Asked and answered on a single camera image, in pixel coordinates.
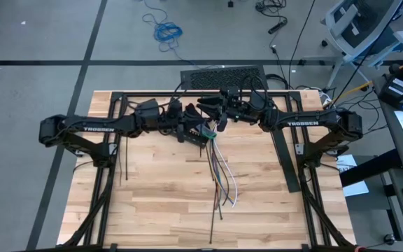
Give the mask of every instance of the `black keyboard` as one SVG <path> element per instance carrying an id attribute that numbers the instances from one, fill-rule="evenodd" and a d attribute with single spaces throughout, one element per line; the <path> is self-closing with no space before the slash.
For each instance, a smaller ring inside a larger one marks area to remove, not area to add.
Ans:
<path id="1" fill-rule="evenodd" d="M 221 87 L 237 86 L 245 90 L 251 89 L 250 79 L 242 83 L 246 76 L 259 76 L 262 83 L 258 80 L 253 81 L 253 87 L 257 90 L 268 89 L 265 79 L 265 72 L 262 66 L 241 66 L 229 67 L 224 69 L 207 69 L 195 71 L 182 71 L 181 80 L 184 81 L 182 89 L 189 90 L 217 90 Z"/>

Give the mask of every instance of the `wooden tabletop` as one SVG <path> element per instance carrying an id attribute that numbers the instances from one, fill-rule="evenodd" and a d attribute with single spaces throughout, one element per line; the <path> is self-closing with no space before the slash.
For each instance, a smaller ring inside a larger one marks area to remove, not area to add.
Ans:
<path id="1" fill-rule="evenodd" d="M 300 92 L 305 111 L 321 110 L 317 91 Z M 88 115 L 107 116 L 110 97 L 111 91 L 95 91 Z M 141 102 L 150 98 L 153 97 L 129 100 Z M 168 100 L 157 98 L 159 104 Z M 197 98 L 183 97 L 181 101 L 183 105 L 195 104 Z M 280 110 L 286 111 L 283 98 L 274 101 Z M 295 164 L 290 129 L 283 131 Z M 311 141 L 327 134 L 324 127 L 309 127 L 308 131 Z M 83 136 L 94 142 L 102 141 L 100 133 Z M 239 196 L 234 208 L 229 202 L 222 207 L 223 220 L 216 212 L 212 244 L 208 241 L 215 183 L 206 151 L 200 157 L 198 147 L 151 132 L 128 139 L 127 153 L 126 138 L 121 140 L 104 246 L 117 243 L 120 248 L 299 249 L 300 244 L 309 244 L 302 195 L 288 192 L 270 134 L 257 125 L 229 121 L 216 139 L 236 179 Z M 77 165 L 89 160 L 88 156 L 78 158 Z M 332 157 L 325 156 L 322 162 L 335 166 Z M 69 239 L 86 217 L 96 170 L 86 164 L 73 175 L 58 244 Z M 345 238 L 355 243 L 338 171 L 328 167 L 317 170 L 327 215 Z M 315 214 L 314 218 L 318 243 L 322 244 Z"/>

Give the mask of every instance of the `coiled blue cable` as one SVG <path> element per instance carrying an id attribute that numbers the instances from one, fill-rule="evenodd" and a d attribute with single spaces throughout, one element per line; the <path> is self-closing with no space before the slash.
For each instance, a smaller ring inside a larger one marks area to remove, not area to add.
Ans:
<path id="1" fill-rule="evenodd" d="M 159 22 L 156 20 L 155 16 L 152 13 L 146 13 L 142 17 L 143 22 L 146 22 L 154 26 L 155 30 L 153 32 L 153 38 L 156 41 L 160 42 L 160 44 L 158 45 L 158 50 L 160 50 L 160 52 L 165 53 L 172 50 L 179 60 L 188 62 L 191 65 L 197 67 L 198 69 L 208 69 L 211 67 L 219 68 L 218 66 L 213 65 L 201 68 L 197 66 L 194 62 L 180 57 L 180 55 L 178 55 L 178 53 L 176 52 L 176 49 L 179 47 L 178 38 L 180 38 L 181 35 L 183 35 L 183 30 L 174 22 L 167 22 L 168 15 L 165 10 L 161 8 L 151 7 L 147 4 L 146 0 L 143 1 L 146 7 L 149 8 L 150 10 L 161 11 L 164 13 L 164 19 Z"/>

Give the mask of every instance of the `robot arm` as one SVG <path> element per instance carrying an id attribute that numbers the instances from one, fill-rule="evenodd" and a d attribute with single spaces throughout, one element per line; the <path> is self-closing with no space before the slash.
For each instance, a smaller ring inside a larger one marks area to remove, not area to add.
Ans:
<path id="1" fill-rule="evenodd" d="M 142 132 L 161 131 L 176 134 L 179 142 L 189 139 L 206 143 L 206 137 L 192 130 L 205 122 L 192 104 L 183 111 L 181 103 L 174 100 L 160 113 L 160 105 L 151 99 L 138 104 L 132 114 L 116 119 L 54 115 L 41 122 L 38 140 L 46 147 L 63 145 L 74 154 L 77 151 L 87 153 L 95 167 L 107 167 L 115 147 L 109 143 L 93 143 L 76 135 L 77 132 L 112 132 L 134 138 Z"/>
<path id="2" fill-rule="evenodd" d="M 282 112 L 271 97 L 265 93 L 252 92 L 250 101 L 242 101 L 237 88 L 223 89 L 220 94 L 198 99 L 197 105 L 210 118 L 218 121 L 218 131 L 223 131 L 227 119 L 258 124 L 264 132 L 281 130 L 284 127 L 323 126 L 330 133 L 315 143 L 305 143 L 299 146 L 298 153 L 303 154 L 303 161 L 314 162 L 319 166 L 319 160 L 324 152 L 336 151 L 340 155 L 348 150 L 347 146 L 339 146 L 343 141 L 361 139 L 362 118 L 355 112 L 344 109 L 326 111 Z"/>

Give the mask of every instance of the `gray floor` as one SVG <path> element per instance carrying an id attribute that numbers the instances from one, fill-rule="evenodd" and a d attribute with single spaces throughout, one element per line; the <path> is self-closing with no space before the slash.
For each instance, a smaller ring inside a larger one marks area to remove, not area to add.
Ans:
<path id="1" fill-rule="evenodd" d="M 325 28 L 319 23 L 335 0 L 317 0 L 295 59 L 308 55 L 331 55 L 319 46 Z M 101 0 L 0 0 L 0 60 L 83 60 Z M 274 60 L 267 30 L 275 19 L 263 17 L 255 1 L 188 0 L 153 1 L 169 13 L 169 20 L 183 28 L 178 54 L 191 60 Z M 279 56 L 289 60 L 309 11 L 310 1 L 289 0 L 281 11 L 289 23 L 276 37 Z M 147 13 L 142 2 L 108 0 L 92 60 L 177 60 L 172 52 L 160 53 L 153 28 L 141 21 Z M 403 29 L 403 17 L 392 24 Z M 403 60 L 403 52 L 390 56 Z M 44 185 L 55 154 L 54 148 L 38 143 L 38 123 L 56 113 L 66 114 L 74 91 L 79 66 L 0 66 L 0 251 L 26 248 Z M 90 66 L 80 93 L 76 113 L 85 115 L 94 90 L 170 90 L 179 83 L 179 72 L 193 66 Z M 267 74 L 281 74 L 279 66 L 264 66 Z M 292 85 L 323 87 L 330 66 L 294 66 Z M 288 66 L 283 66 L 288 75 Z M 368 77 L 387 71 L 382 67 L 363 70 Z M 335 85 L 343 87 L 352 69 L 340 71 Z M 356 76 L 350 87 L 364 83 Z M 283 88 L 270 82 L 271 88 Z M 359 110 L 367 129 L 375 112 Z M 368 134 L 350 145 L 350 153 L 377 155 L 393 147 L 389 132 Z M 65 153 L 38 247 L 52 247 L 66 204 L 75 157 Z M 388 218 L 373 211 L 352 211 L 359 244 L 381 242 L 390 232 Z M 383 249 L 403 250 L 403 243 Z"/>

